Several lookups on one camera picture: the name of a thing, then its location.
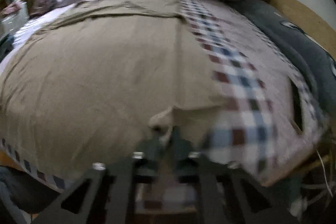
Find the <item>checkered bed sheet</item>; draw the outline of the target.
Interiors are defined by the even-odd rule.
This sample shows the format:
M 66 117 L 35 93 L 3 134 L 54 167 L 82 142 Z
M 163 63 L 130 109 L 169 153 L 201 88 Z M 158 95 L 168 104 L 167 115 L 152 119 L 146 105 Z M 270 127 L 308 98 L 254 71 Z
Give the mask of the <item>checkered bed sheet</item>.
M 15 50 L 61 14 L 88 1 L 94 0 L 56 9 L 26 26 Z M 213 0 L 179 1 L 190 31 L 214 65 L 214 79 L 227 101 L 204 139 L 193 145 L 213 161 L 239 162 L 263 186 L 274 185 L 313 152 L 327 126 L 323 111 L 301 72 L 245 16 Z M 1 62 L 1 73 L 15 50 Z M 299 89 L 302 135 L 291 124 L 289 80 Z M 1 150 L 33 178 L 58 192 L 76 180 L 47 175 L 9 147 L 1 145 Z

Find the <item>white striped storage box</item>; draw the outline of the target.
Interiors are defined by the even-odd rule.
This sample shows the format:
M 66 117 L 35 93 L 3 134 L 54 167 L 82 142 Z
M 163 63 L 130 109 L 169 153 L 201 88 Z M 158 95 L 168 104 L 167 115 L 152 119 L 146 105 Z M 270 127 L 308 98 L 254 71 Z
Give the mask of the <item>white striped storage box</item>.
M 5 35 L 14 35 L 28 21 L 29 13 L 27 11 L 26 2 L 24 2 L 22 8 L 19 11 L 1 19 L 1 31 Z

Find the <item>pink cloth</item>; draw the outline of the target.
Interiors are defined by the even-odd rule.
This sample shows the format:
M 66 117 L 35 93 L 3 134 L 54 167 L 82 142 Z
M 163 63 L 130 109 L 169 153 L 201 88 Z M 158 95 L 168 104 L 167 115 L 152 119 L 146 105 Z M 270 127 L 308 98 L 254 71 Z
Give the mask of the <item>pink cloth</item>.
M 14 0 L 10 5 L 1 11 L 1 17 L 6 17 L 16 13 L 22 9 L 24 2 L 22 0 Z

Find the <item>black smartphone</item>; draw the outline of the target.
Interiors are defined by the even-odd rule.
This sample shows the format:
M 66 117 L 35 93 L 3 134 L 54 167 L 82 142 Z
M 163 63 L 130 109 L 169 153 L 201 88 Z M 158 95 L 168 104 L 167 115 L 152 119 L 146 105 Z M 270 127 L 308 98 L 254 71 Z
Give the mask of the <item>black smartphone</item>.
M 292 80 L 290 82 L 290 91 L 292 97 L 292 110 L 293 110 L 293 119 L 291 124 L 298 135 L 303 134 L 303 117 L 302 117 L 302 106 L 301 98 L 299 95 L 299 89 L 296 87 L 295 83 Z

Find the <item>beige long-sleeve garment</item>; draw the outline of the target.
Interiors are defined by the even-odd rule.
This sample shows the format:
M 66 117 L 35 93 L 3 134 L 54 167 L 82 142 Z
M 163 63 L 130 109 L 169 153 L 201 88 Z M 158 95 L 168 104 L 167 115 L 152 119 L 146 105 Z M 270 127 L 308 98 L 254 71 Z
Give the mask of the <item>beige long-sleeve garment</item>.
M 1 73 L 1 145 L 38 171 L 80 177 L 161 130 L 193 144 L 226 104 L 179 0 L 82 2 L 33 34 Z

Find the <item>blue-grey cartoon pillow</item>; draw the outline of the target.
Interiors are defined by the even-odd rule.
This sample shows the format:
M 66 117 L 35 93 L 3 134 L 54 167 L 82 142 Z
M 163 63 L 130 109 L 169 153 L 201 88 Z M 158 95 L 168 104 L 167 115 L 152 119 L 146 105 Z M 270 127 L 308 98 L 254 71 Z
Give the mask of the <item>blue-grey cartoon pillow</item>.
M 301 72 L 320 107 L 328 114 L 335 114 L 335 60 L 330 54 L 280 11 L 263 1 L 236 1 L 230 6 L 276 44 Z

